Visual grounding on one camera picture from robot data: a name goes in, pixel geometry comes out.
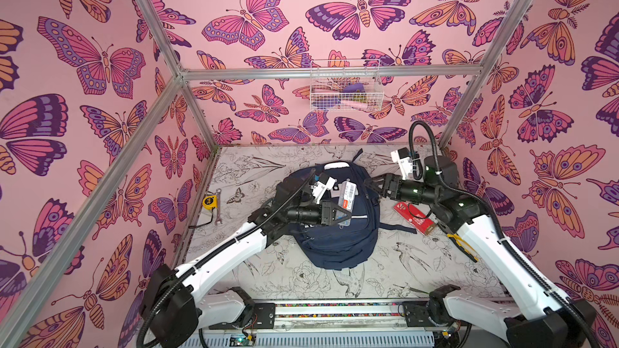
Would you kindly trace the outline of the clear plastic stationery case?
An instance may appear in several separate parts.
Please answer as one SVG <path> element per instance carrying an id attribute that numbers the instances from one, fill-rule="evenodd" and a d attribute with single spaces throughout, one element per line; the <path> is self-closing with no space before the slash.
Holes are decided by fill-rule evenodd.
<path id="1" fill-rule="evenodd" d="M 357 184 L 350 180 L 345 180 L 339 186 L 339 206 L 352 212 L 357 194 Z"/>

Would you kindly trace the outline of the navy blue student backpack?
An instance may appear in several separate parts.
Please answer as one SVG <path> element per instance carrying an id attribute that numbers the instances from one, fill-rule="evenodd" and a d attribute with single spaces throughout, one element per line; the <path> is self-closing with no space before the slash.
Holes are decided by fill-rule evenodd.
<path id="1" fill-rule="evenodd" d="M 327 191 L 319 203 L 331 201 L 338 206 L 336 223 L 321 227 L 291 223 L 285 212 L 291 206 L 306 206 L 314 203 L 311 185 L 314 177 L 326 173 L 335 178 L 333 190 Z M 326 270 L 353 268 L 370 258 L 378 241 L 380 230 L 396 230 L 415 234 L 413 227 L 390 225 L 380 220 L 380 198 L 369 191 L 364 180 L 369 178 L 363 166 L 352 161 L 317 164 L 300 169 L 277 185 L 274 204 L 282 205 L 277 219 L 285 224 L 285 230 L 292 235 L 312 264 Z M 357 184 L 352 212 L 339 206 L 339 186 L 350 180 Z"/>

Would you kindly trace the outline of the red paper pack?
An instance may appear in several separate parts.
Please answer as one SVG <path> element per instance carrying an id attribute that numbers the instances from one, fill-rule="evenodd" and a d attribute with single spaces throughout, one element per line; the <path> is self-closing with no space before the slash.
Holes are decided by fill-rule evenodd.
<path id="1" fill-rule="evenodd" d="M 430 219 L 429 215 L 424 214 L 412 203 L 400 201 L 393 206 L 393 209 L 405 219 L 406 222 L 424 235 L 429 235 L 436 227 L 435 222 Z"/>

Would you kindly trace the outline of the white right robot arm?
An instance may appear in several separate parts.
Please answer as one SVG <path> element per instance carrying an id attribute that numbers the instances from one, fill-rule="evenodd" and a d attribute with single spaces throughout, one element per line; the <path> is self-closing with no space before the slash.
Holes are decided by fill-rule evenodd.
<path id="1" fill-rule="evenodd" d="M 406 316 L 427 317 L 436 326 L 463 322 L 501 339 L 511 347 L 581 347 L 600 343 L 593 332 L 596 310 L 585 300 L 572 300 L 552 283 L 504 233 L 495 209 L 483 198 L 459 188 L 457 167 L 438 154 L 434 137 L 432 155 L 419 166 L 414 130 L 430 126 L 412 122 L 406 155 L 413 157 L 414 178 L 406 171 L 366 180 L 367 187 L 392 201 L 430 207 L 438 226 L 460 241 L 464 251 L 479 257 L 507 289 L 512 307 L 470 295 L 456 285 L 430 292 L 425 307 L 405 305 Z"/>

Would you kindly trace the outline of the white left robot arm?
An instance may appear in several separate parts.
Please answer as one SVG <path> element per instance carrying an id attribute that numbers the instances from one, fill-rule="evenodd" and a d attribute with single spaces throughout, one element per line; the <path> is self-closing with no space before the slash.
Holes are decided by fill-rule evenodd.
<path id="1" fill-rule="evenodd" d="M 277 185 L 274 198 L 253 211 L 229 239 L 178 267 L 161 265 L 146 289 L 135 340 L 138 347 L 178 347 L 201 326 L 206 315 L 198 301 L 228 272 L 278 240 L 290 223 L 329 226 L 336 204 L 324 199 L 335 179 L 311 169 L 306 177 Z"/>

